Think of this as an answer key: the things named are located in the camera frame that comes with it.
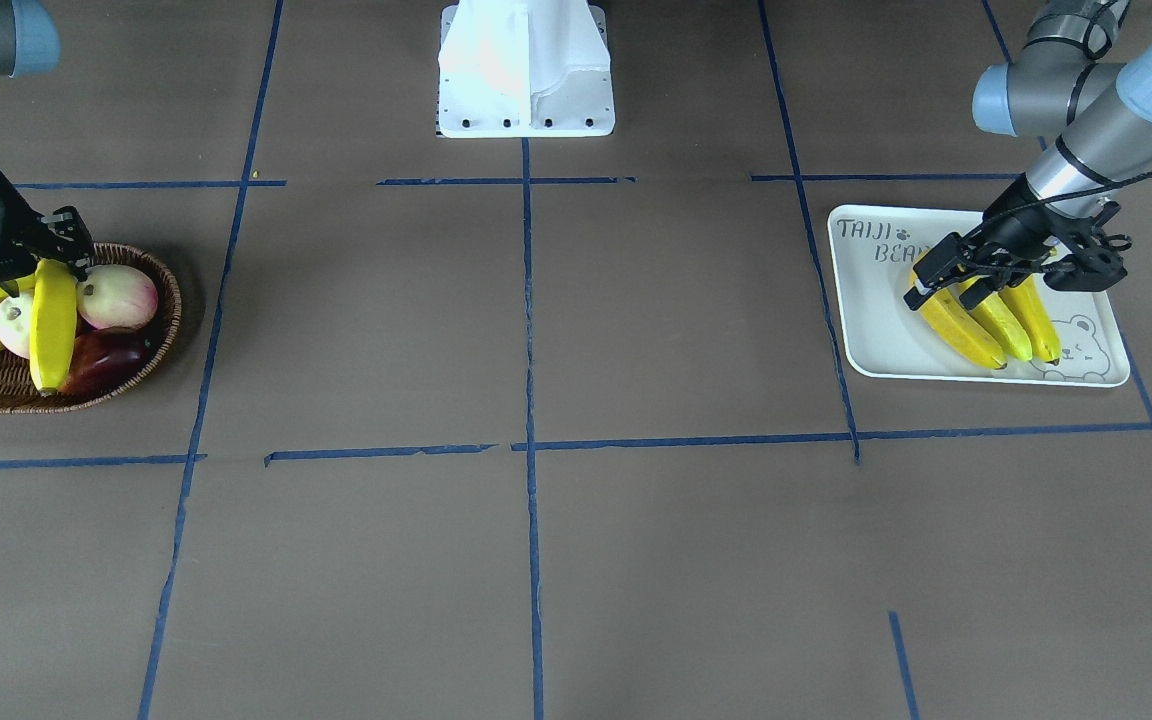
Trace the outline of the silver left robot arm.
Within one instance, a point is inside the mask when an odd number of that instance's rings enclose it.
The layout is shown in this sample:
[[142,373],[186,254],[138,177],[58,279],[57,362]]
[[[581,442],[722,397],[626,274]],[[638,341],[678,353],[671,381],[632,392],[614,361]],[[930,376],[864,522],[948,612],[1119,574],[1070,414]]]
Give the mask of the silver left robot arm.
[[983,71],[973,122],[983,131],[1043,136],[1048,147],[983,211],[914,265],[905,305],[964,290],[972,309],[1038,275],[1055,291],[1105,291],[1126,276],[1130,241],[1111,236],[1117,191],[1152,177],[1152,45],[1111,63],[1126,1],[1048,1],[1009,65]]

